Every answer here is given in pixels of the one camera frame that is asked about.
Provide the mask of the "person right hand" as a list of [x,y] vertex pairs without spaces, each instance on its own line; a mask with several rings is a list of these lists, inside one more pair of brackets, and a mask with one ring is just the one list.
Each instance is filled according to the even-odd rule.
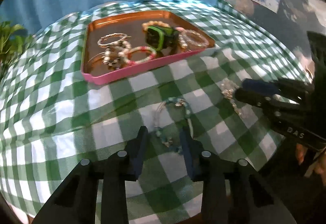
[[[296,144],[296,159],[298,160],[298,164],[301,165],[304,162],[305,157],[307,156],[308,148],[304,147],[299,143]],[[321,181],[323,183],[323,187],[325,187],[325,149],[319,154],[315,155],[312,164],[307,169],[306,174],[311,176],[312,173],[320,176]]]

